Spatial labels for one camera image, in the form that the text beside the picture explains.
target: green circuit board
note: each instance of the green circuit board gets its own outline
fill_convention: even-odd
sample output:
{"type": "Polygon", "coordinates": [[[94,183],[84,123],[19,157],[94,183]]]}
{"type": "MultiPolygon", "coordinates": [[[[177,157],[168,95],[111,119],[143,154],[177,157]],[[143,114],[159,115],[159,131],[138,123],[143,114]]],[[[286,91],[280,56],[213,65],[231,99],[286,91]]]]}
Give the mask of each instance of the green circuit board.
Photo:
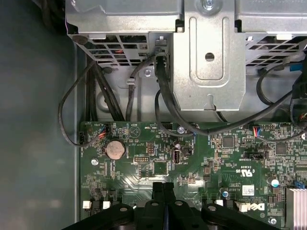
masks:
{"type": "MultiPolygon", "coordinates": [[[[91,147],[81,148],[81,219],[99,211],[90,211],[84,201],[123,202],[135,206],[151,199],[153,182],[173,182],[177,199],[192,202],[197,209],[202,204],[223,202],[238,210],[238,204],[248,204],[244,212],[275,227],[285,228],[285,189],[294,182],[307,183],[307,141],[274,144],[254,137],[253,126],[240,127],[218,135],[194,135],[188,138],[169,136],[156,123],[143,122],[83,122],[81,140],[98,135],[107,125],[109,132],[91,147]],[[126,153],[119,160],[105,154],[105,146],[120,139],[126,153]],[[92,165],[92,159],[98,164],[92,165]],[[279,182],[272,187],[272,178],[279,182]],[[228,192],[227,198],[221,191],[228,192]]],[[[224,123],[199,123],[210,128],[224,123]]],[[[257,123],[260,136],[287,138],[296,130],[289,123],[257,123]]],[[[167,124],[174,132],[177,124],[167,124]]]]}

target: mounting hole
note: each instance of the mounting hole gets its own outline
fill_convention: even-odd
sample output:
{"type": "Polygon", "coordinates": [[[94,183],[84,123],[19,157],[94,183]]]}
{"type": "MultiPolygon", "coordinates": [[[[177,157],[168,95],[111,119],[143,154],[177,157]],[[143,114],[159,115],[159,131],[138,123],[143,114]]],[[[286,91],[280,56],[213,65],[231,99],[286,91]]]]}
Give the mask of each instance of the mounting hole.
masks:
{"type": "Polygon", "coordinates": [[[216,211],[216,207],[214,207],[214,206],[209,206],[208,209],[209,209],[210,211],[212,211],[212,212],[216,211]]]}
{"type": "Polygon", "coordinates": [[[182,203],[181,201],[176,201],[176,202],[175,202],[175,205],[181,206],[181,205],[183,205],[183,203],[182,203]]]}
{"type": "Polygon", "coordinates": [[[192,224],[192,228],[198,229],[199,228],[199,224],[192,224]]]}
{"type": "Polygon", "coordinates": [[[207,53],[206,56],[206,61],[214,61],[214,54],[213,53],[207,53]]]}

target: heatsink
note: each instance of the heatsink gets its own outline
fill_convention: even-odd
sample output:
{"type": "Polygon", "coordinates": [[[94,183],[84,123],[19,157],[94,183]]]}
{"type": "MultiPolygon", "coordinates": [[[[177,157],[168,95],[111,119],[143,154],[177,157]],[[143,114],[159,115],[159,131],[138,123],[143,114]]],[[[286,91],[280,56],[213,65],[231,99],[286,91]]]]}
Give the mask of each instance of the heatsink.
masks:
{"type": "Polygon", "coordinates": [[[287,188],[286,226],[291,230],[307,228],[307,189],[287,188]]]}

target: barcode label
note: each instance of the barcode label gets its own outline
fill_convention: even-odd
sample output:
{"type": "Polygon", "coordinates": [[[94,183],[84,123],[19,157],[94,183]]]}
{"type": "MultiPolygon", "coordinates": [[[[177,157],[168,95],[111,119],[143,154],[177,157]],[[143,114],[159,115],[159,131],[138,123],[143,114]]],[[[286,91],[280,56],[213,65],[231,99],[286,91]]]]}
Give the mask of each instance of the barcode label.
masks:
{"type": "Polygon", "coordinates": [[[253,185],[243,185],[242,186],[242,196],[254,196],[255,186],[253,185]]]}

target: blue connector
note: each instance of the blue connector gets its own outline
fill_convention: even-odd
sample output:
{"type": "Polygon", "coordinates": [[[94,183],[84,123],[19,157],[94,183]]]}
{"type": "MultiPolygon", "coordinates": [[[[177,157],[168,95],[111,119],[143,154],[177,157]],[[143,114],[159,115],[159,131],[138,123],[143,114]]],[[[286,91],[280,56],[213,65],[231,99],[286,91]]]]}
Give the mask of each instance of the blue connector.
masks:
{"type": "Polygon", "coordinates": [[[294,181],[294,186],[296,188],[299,188],[299,189],[305,189],[305,185],[303,183],[298,182],[298,181],[294,181]]]}

